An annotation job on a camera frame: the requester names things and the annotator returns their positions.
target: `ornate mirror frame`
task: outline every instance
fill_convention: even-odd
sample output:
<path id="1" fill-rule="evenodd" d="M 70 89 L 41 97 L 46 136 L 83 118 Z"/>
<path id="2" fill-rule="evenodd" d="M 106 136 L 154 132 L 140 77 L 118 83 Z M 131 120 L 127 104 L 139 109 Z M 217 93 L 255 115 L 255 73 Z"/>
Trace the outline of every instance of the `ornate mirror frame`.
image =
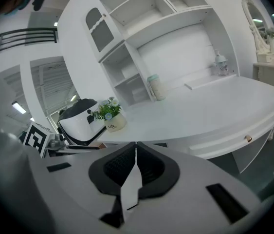
<path id="1" fill-rule="evenodd" d="M 261 35 L 259 33 L 259 30 L 257 29 L 257 27 L 256 27 L 256 25 L 253 21 L 253 18 L 251 16 L 250 12 L 249 12 L 248 4 L 251 4 L 256 9 L 258 9 L 258 8 L 257 8 L 257 6 L 255 6 L 255 4 L 252 0 L 242 0 L 242 6 L 243 6 L 245 15 L 246 15 L 247 20 L 248 20 L 249 25 L 250 25 L 249 28 L 251 29 L 251 31 L 254 35 L 254 38 L 255 38 L 256 49 L 257 49 L 256 53 L 257 53 L 257 55 L 271 54 L 271 47 L 261 37 Z M 265 19 L 263 19 L 263 23 L 264 23 L 265 26 L 267 26 Z"/>

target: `mirror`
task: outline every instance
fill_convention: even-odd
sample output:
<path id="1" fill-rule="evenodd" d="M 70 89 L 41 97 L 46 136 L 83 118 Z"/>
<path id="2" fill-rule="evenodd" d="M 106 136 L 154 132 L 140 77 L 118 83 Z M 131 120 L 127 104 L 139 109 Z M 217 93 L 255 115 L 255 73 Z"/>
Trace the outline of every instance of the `mirror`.
<path id="1" fill-rule="evenodd" d="M 270 41 L 265 33 L 268 25 L 262 14 L 252 0 L 242 0 L 242 6 L 250 25 L 249 28 L 252 30 L 255 38 L 258 59 L 261 54 L 272 53 L 271 46 L 267 44 Z"/>

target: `vanity mirror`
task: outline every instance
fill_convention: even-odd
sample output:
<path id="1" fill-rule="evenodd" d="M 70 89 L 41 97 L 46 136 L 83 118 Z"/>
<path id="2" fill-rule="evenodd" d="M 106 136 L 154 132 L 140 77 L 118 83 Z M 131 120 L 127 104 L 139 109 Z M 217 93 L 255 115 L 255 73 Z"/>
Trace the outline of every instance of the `vanity mirror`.
<path id="1" fill-rule="evenodd" d="M 252 0 L 242 0 L 242 6 L 255 38 L 258 62 L 271 62 L 274 60 L 273 39 L 266 32 L 272 29 Z"/>

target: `black railing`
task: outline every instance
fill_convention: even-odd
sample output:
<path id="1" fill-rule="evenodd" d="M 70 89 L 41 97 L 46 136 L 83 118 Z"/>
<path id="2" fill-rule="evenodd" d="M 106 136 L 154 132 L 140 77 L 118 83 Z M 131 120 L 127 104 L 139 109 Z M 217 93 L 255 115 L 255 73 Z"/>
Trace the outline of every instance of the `black railing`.
<path id="1" fill-rule="evenodd" d="M 53 41 L 57 42 L 57 28 L 27 28 L 0 34 L 0 52 L 20 45 Z"/>

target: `cabinet door knob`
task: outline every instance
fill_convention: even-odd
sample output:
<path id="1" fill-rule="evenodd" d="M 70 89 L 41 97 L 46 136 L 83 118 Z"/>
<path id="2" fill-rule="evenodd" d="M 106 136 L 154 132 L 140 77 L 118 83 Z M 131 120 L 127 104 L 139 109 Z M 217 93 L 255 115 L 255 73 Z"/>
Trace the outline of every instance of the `cabinet door knob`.
<path id="1" fill-rule="evenodd" d="M 249 143 L 250 141 L 253 140 L 253 138 L 251 138 L 249 135 L 246 135 L 246 136 L 245 136 L 245 139 L 247 139 L 247 142 L 248 142 L 248 143 Z"/>

